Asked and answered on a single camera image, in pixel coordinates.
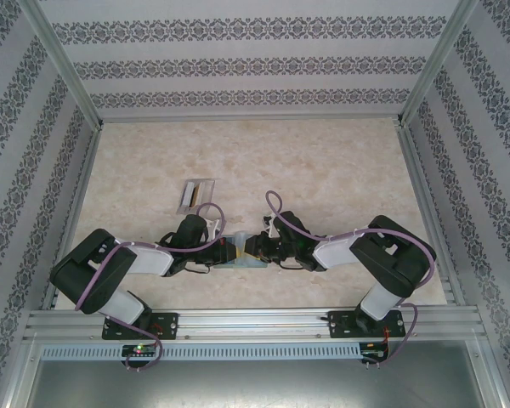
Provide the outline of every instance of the floor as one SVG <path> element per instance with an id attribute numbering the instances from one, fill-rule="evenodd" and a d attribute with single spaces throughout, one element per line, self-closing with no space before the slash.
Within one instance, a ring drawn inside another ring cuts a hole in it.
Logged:
<path id="1" fill-rule="evenodd" d="M 218 179 L 213 202 L 224 210 L 225 234 L 258 234 L 269 213 L 264 193 L 276 190 L 315 234 L 336 235 L 385 214 L 427 239 L 390 119 L 169 122 L 104 126 L 73 245 L 98 227 L 158 241 L 183 219 L 179 197 L 195 178 Z M 272 265 L 126 276 L 122 286 L 153 309 L 235 309 L 355 306 L 373 283 L 352 263 L 324 273 Z M 438 275 L 411 299 L 446 303 Z M 60 295 L 57 309 L 73 305 Z"/>

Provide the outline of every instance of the metal bracket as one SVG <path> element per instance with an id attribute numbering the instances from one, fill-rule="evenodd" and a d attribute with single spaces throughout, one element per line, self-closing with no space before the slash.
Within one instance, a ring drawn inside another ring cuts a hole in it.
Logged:
<path id="1" fill-rule="evenodd" d="M 175 340 L 178 333 L 177 313 L 152 313 L 147 331 L 159 337 L 160 340 Z M 147 337 L 137 331 L 127 329 L 109 319 L 104 320 L 102 328 L 104 340 L 147 340 Z"/>
<path id="2" fill-rule="evenodd" d="M 329 331 L 331 338 L 374 338 L 383 337 L 383 330 L 388 329 L 388 336 L 404 337 L 406 334 L 405 323 L 402 319 L 402 313 L 399 310 L 391 310 L 383 318 L 374 331 L 364 332 L 355 324 L 355 312 L 353 310 L 333 310 L 326 314 L 326 318 L 321 318 L 329 322 Z"/>

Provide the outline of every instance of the wall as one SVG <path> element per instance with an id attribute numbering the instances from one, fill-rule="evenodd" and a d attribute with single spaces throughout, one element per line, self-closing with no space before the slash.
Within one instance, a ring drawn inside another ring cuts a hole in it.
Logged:
<path id="1" fill-rule="evenodd" d="M 39 309 L 92 129 L 13 0 L 0 0 L 0 386 Z"/>
<path id="2" fill-rule="evenodd" d="M 104 119 L 398 114 L 457 0 L 40 4 Z"/>
<path id="3" fill-rule="evenodd" d="M 476 6 L 411 133 L 510 395 L 510 1 Z"/>

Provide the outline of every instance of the purple cable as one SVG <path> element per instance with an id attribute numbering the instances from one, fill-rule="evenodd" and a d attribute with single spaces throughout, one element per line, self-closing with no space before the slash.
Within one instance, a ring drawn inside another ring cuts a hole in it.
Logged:
<path id="1" fill-rule="evenodd" d="M 157 251 L 162 251 L 162 252 L 182 252 L 182 253 L 186 253 L 186 252 L 201 251 L 203 249 L 206 249 L 206 248 L 210 247 L 215 242 L 217 242 L 221 238 L 221 235 L 223 234 L 224 226 L 226 224 L 226 221 L 224 219 L 224 212 L 221 209 L 221 207 L 218 206 L 217 204 L 213 204 L 212 202 L 205 202 L 204 204 L 201 204 L 198 207 L 198 209 L 196 210 L 196 215 L 198 215 L 200 213 L 200 210 L 203 207 L 206 207 L 206 206 L 216 207 L 218 209 L 218 211 L 219 211 L 219 214 L 221 215 L 221 228 L 219 229 L 218 234 L 215 236 L 215 238 L 213 240 L 211 240 L 211 241 L 207 242 L 206 244 L 204 244 L 202 246 L 199 246 L 197 248 L 188 248 L 188 249 L 167 248 L 165 246 L 159 246 L 157 244 L 149 244 L 147 242 L 137 242 L 137 241 L 135 241 L 135 242 L 122 242 L 121 244 L 115 246 L 110 251 L 110 253 L 108 253 L 108 255 L 105 257 L 105 259 L 102 261 L 102 263 L 100 264 L 99 268 L 94 273 L 93 278 L 88 283 L 88 285 L 85 288 L 85 290 L 83 291 L 82 295 L 77 300 L 76 307 L 74 308 L 74 310 L 79 310 L 82 307 L 83 302 L 85 302 L 85 299 L 87 299 L 88 294 L 91 292 L 91 289 L 93 288 L 94 284 L 96 283 L 96 281 L 98 280 L 98 278 L 102 274 L 102 271 L 104 270 L 105 266 L 110 262 L 111 257 L 113 257 L 116 254 L 116 252 L 119 251 L 119 249 L 121 249 L 123 247 L 146 247 L 146 248 L 156 249 Z M 122 320 L 116 319 L 115 317 L 112 317 L 112 316 L 107 316 L 107 317 L 110 320 L 115 321 L 117 324 L 126 327 L 127 329 L 134 330 L 135 332 L 143 334 L 144 336 L 152 338 L 152 339 L 154 339 L 156 341 L 157 347 L 159 348 L 159 354 L 157 355 L 157 357 L 154 360 L 150 361 L 149 363 L 147 363 L 143 367 L 137 368 L 136 372 L 147 370 L 148 368 L 154 366 L 161 359 L 162 352 L 163 352 L 164 348 L 162 346 L 162 342 L 159 339 L 159 337 L 155 336 L 154 334 L 149 333 L 148 331 L 139 329 L 136 326 L 129 325 L 127 322 L 124 322 Z M 127 367 L 127 370 L 129 370 L 129 371 L 133 369 L 133 367 L 128 365 L 128 361 L 130 360 L 130 357 L 131 356 L 129 355 L 127 357 L 127 359 L 125 360 L 125 366 Z"/>
<path id="2" fill-rule="evenodd" d="M 280 202 L 279 209 L 276 210 L 275 207 L 272 205 L 272 202 L 270 202 L 270 195 L 274 195 Z M 285 225 L 287 225 L 289 228 L 297 231 L 299 234 L 304 235 L 314 241 L 336 241 L 336 240 L 340 240 L 342 238 L 349 238 L 350 236 L 367 234 L 367 233 L 389 234 L 389 235 L 398 236 L 399 238 L 403 238 L 403 239 L 411 242 L 412 244 L 416 245 L 417 247 L 419 247 L 419 249 L 421 249 L 423 251 L 423 253 L 425 254 L 425 256 L 427 257 L 427 260 L 429 263 L 428 273 L 423 278 L 423 280 L 421 282 L 419 282 L 419 285 L 416 286 L 416 289 L 419 287 L 422 287 L 427 282 L 429 282 L 434 275 L 434 259 L 431 255 L 431 252 L 429 252 L 428 249 L 420 241 L 416 240 L 415 238 L 412 238 L 411 236 L 409 236 L 407 234 L 403 234 L 402 232 L 399 232 L 399 231 L 393 231 L 392 229 L 365 228 L 365 229 L 357 229 L 357 230 L 351 231 L 351 232 L 346 232 L 345 234 L 335 235 L 330 238 L 322 238 L 320 236 L 311 235 L 311 234 L 307 233 L 306 231 L 302 231 L 301 229 L 299 229 L 298 227 L 296 227 L 295 225 L 293 225 L 289 221 L 287 221 L 285 218 L 283 218 L 280 215 L 280 211 L 283 206 L 283 200 L 281 199 L 280 195 L 278 193 L 276 193 L 275 191 L 269 190 L 266 192 L 266 202 L 269 204 L 269 207 L 272 210 L 272 212 L 275 214 L 275 216 L 277 218 L 279 218 Z M 402 306 L 412 307 L 414 309 L 414 319 L 411 322 L 410 329 L 406 333 L 405 338 L 402 339 L 402 342 L 400 342 L 397 349 L 383 363 L 380 363 L 380 365 L 387 363 L 388 361 L 390 361 L 392 358 L 394 358 L 394 356 L 396 356 L 399 353 L 399 351 L 405 346 L 406 342 L 408 341 L 408 338 L 410 338 L 410 335 L 413 332 L 414 327 L 417 323 L 417 306 L 414 303 L 403 303 L 404 301 L 405 301 L 404 299 L 400 299 L 397 302 L 397 306 L 402 305 Z"/>

